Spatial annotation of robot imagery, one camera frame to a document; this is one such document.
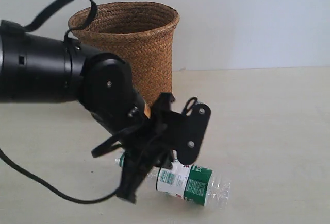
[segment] robotic arm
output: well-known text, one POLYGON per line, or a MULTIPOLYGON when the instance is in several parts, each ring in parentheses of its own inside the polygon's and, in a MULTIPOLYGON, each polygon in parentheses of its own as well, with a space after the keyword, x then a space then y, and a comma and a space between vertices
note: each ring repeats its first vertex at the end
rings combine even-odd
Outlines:
POLYGON ((149 107, 133 86, 127 62, 69 38, 70 31, 84 29, 93 21, 97 13, 93 0, 86 21, 67 31, 63 41, 30 34, 71 1, 54 1, 25 27, 1 22, 0 102, 78 101, 112 135, 92 155, 97 158, 118 148, 125 150, 120 185, 102 199, 78 200, 16 165, 1 150, 0 158, 72 202, 93 204, 116 195, 136 203, 136 191, 148 172, 154 166, 171 169, 174 151, 184 165, 197 159, 211 111, 194 97, 182 113, 173 112, 171 93, 161 93, 149 107))

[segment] basket rim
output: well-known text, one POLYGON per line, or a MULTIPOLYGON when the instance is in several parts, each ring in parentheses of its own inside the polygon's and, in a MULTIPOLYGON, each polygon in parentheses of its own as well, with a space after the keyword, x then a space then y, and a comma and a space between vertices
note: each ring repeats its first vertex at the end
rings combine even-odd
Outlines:
MULTIPOLYGON (((156 6, 161 6, 164 9, 168 10, 169 12, 171 12, 174 15, 174 18, 167 24, 165 24, 164 26, 161 27, 157 27, 154 29, 150 29, 150 30, 146 30, 146 31, 142 31, 142 32, 132 32, 132 33, 102 33, 102 32, 92 32, 92 31, 88 31, 88 30, 73 30, 72 34, 73 35, 90 35, 90 36, 102 36, 102 37, 116 37, 117 39, 122 37, 127 38, 127 37, 139 37, 139 38, 143 38, 143 37, 150 37, 152 35, 157 35, 160 34, 162 32, 168 32, 171 30, 174 30, 177 26, 177 24, 180 21, 180 15, 178 13, 177 10, 175 10, 174 8, 166 5, 166 4, 162 4, 162 3, 158 3, 158 2, 151 2, 151 1, 128 1, 128 2, 111 2, 111 3, 105 3, 105 4, 99 4, 97 5, 98 8, 103 8, 103 7, 109 7, 109 6, 115 6, 115 5, 126 5, 126 4, 152 4, 152 5, 156 5, 156 6)), ((82 14, 86 13, 87 11, 90 10, 90 7, 82 9, 78 12, 76 12, 75 14, 73 14, 69 20, 68 20, 68 26, 69 29, 73 28, 72 26, 72 20, 78 16, 81 16, 82 14)))

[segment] brown basket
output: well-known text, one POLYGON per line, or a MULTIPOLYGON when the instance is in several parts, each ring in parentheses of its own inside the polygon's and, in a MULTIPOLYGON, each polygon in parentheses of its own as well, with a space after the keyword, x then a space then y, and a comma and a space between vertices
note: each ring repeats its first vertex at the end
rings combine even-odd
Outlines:
MULTIPOLYGON (((69 27, 82 24, 89 10, 74 14, 69 27)), ((164 4, 109 3, 98 5, 92 24, 73 34, 83 43, 128 61, 133 84, 151 105, 160 92, 172 91, 172 42, 178 22, 178 12, 164 4)))

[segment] clear plastic bottle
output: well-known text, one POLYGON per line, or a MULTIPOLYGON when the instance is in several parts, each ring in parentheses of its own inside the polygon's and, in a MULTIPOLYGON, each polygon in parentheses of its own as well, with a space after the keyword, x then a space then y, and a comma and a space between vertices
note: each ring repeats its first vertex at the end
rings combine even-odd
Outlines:
MULTIPOLYGON (((122 153, 115 162, 121 167, 123 161, 122 153)), ((193 201, 208 209, 224 209, 227 206, 230 181, 207 168, 183 166, 175 160, 172 170, 154 167, 145 181, 150 186, 156 186, 158 191, 193 201)))

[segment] table surface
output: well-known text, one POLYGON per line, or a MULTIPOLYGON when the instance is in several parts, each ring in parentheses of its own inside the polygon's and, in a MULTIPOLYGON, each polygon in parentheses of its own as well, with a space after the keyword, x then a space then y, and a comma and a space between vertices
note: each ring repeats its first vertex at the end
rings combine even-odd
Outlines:
MULTIPOLYGON (((113 198, 77 205, 0 162, 0 222, 329 223, 330 68, 174 72, 174 110, 198 96, 212 116, 197 164, 232 181, 226 210, 196 209, 142 186, 136 205, 113 198)), ((108 138, 78 103, 0 105, 0 146, 65 193, 112 191, 115 154, 93 159, 108 138)))

